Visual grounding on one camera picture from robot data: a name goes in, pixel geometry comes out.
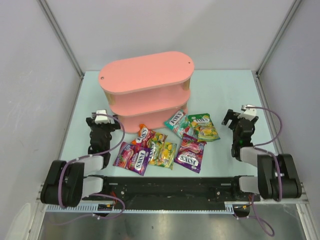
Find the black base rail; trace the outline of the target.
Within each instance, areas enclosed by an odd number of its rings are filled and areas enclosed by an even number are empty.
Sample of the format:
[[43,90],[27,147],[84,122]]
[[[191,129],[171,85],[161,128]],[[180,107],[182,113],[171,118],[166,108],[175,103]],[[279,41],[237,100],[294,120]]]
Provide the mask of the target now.
[[128,211],[225,211],[232,205],[237,215],[248,215],[251,195],[240,190],[239,177],[120,177],[105,176],[98,196],[123,201]]

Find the green Fox's candy bag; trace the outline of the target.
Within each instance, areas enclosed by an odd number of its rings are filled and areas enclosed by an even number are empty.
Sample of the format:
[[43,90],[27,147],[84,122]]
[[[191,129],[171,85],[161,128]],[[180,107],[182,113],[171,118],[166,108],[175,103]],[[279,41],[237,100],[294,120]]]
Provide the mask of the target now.
[[197,135],[198,142],[220,140],[209,113],[192,114],[188,116],[188,120]]

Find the yellow-green Fox's candy bag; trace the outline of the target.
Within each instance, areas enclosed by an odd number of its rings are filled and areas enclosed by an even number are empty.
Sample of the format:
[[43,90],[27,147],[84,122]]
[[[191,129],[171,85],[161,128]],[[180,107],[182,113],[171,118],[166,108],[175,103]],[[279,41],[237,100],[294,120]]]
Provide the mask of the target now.
[[150,149],[149,165],[173,169],[177,150],[176,143],[150,140],[148,148]]

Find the orange Fox's candy bag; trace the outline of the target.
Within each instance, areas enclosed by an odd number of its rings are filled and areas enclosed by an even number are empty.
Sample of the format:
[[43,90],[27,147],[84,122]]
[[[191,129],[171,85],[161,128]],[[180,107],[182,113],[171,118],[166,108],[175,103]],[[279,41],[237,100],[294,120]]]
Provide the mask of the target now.
[[167,135],[148,128],[145,124],[139,125],[138,136],[131,142],[132,145],[140,146],[143,148],[148,147],[148,142],[161,141],[164,142],[167,139]]

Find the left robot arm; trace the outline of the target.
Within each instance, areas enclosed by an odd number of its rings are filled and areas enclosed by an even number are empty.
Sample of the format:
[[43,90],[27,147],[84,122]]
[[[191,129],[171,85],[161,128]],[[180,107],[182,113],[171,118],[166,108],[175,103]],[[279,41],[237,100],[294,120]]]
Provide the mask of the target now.
[[108,166],[111,153],[111,133],[120,130],[122,124],[117,115],[93,113],[86,118],[90,127],[90,145],[87,154],[70,161],[54,160],[40,192],[43,204],[62,208],[76,207],[83,198],[85,174]]

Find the purple fox's bag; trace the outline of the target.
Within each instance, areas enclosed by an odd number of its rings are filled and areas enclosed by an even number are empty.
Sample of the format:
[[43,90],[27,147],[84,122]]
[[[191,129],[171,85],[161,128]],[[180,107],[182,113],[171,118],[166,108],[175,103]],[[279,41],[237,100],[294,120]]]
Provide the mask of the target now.
[[122,142],[113,166],[127,169],[144,176],[151,154],[151,149]]
[[174,162],[199,174],[206,144],[205,141],[198,142],[195,137],[184,133]]

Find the teal Fox's candy bag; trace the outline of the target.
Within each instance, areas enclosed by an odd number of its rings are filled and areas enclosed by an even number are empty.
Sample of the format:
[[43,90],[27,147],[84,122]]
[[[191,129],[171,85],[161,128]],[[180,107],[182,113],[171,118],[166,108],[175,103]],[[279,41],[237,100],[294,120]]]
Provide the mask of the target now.
[[164,125],[172,130],[179,138],[183,138],[183,135],[193,137],[195,132],[189,121],[188,115],[182,110],[178,110],[168,120],[164,122]]

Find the pink three-tier wooden shelf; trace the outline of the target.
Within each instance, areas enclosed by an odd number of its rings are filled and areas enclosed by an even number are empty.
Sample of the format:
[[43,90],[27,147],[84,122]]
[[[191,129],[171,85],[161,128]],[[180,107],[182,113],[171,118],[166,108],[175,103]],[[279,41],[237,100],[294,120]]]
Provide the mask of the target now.
[[167,51],[116,60],[98,75],[110,110],[129,134],[145,124],[163,128],[178,110],[188,111],[193,60],[185,53]]

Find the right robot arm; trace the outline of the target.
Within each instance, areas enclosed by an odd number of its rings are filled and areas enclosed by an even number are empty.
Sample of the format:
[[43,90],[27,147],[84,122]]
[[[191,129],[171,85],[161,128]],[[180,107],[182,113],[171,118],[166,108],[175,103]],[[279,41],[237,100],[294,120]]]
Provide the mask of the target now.
[[259,119],[257,109],[253,105],[242,106],[241,113],[228,109],[221,123],[224,126],[229,124],[232,130],[232,157],[257,169],[257,176],[237,176],[236,189],[257,194],[265,200],[298,199],[302,195],[302,186],[292,155],[276,155],[262,149],[262,143],[252,143]]

